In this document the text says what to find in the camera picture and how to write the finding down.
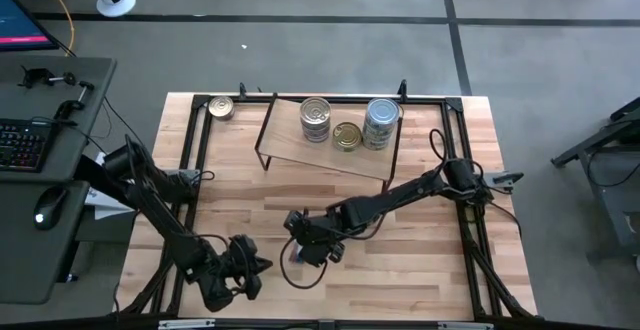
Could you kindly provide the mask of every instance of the gray desk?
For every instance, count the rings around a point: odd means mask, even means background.
[[[58,105],[65,100],[77,100],[82,92],[79,86],[56,83],[54,86],[35,85],[31,89],[16,86],[27,69],[47,68],[56,76],[65,71],[95,85],[87,91],[82,102],[85,108],[74,111],[70,120],[77,129],[90,134],[115,70],[115,61],[99,58],[65,58],[52,56],[2,55],[0,56],[0,118],[30,119],[34,116],[53,118]],[[15,181],[60,182],[73,177],[86,139],[82,134],[63,128],[55,139],[40,173],[0,172],[0,183]]]
[[[95,85],[85,95],[85,108],[72,113],[77,128],[91,133],[106,94],[115,61],[97,58],[0,55],[0,117],[30,119],[51,118],[65,100],[77,100],[81,88],[64,83],[44,84],[32,89],[18,87],[23,76],[20,68],[44,67],[55,75],[65,71]],[[39,231],[33,225],[33,211],[40,195],[54,183],[72,180],[86,145],[84,135],[63,128],[40,173],[0,172],[0,302],[40,304],[48,300],[61,268],[73,257],[74,239],[82,217],[89,184],[73,181],[67,186],[61,218],[51,230]]]

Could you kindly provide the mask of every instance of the computer screen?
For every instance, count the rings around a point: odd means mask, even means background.
[[[57,48],[53,37],[17,0],[0,0],[0,52]]]

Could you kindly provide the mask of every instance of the tuna can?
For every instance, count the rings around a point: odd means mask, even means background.
[[[214,118],[227,121],[233,117],[236,109],[230,97],[218,96],[209,102],[209,112]]]
[[[300,104],[302,132],[311,142],[322,142],[331,129],[331,105],[319,97],[310,97]]]
[[[354,151],[361,141],[362,133],[354,123],[344,122],[333,128],[333,146],[340,151]]]
[[[389,138],[398,122],[400,109],[389,99],[375,99],[367,105],[362,127],[362,144],[370,150],[382,150],[389,145]]]

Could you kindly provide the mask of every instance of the concrete floor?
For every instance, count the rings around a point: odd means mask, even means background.
[[[54,0],[23,0],[56,12]],[[95,0],[65,0],[95,12]],[[458,17],[639,19],[640,0],[454,0]],[[135,14],[447,15],[443,0],[138,0]],[[44,25],[63,42],[64,21]],[[233,90],[242,81],[278,92],[461,93],[449,26],[416,24],[78,21],[79,56],[119,61],[109,98],[153,146],[169,91]],[[640,327],[640,275],[632,259],[590,265],[611,238],[578,164],[549,159],[597,130],[638,96],[639,27],[460,26],[473,95],[489,96],[506,167],[523,171],[513,197],[534,295],[558,321]],[[124,128],[103,144],[121,145]],[[104,131],[97,126],[96,133]],[[124,245],[97,246],[85,277],[41,307],[0,306],[3,322],[84,317],[111,309]],[[98,281],[109,279],[108,286]]]

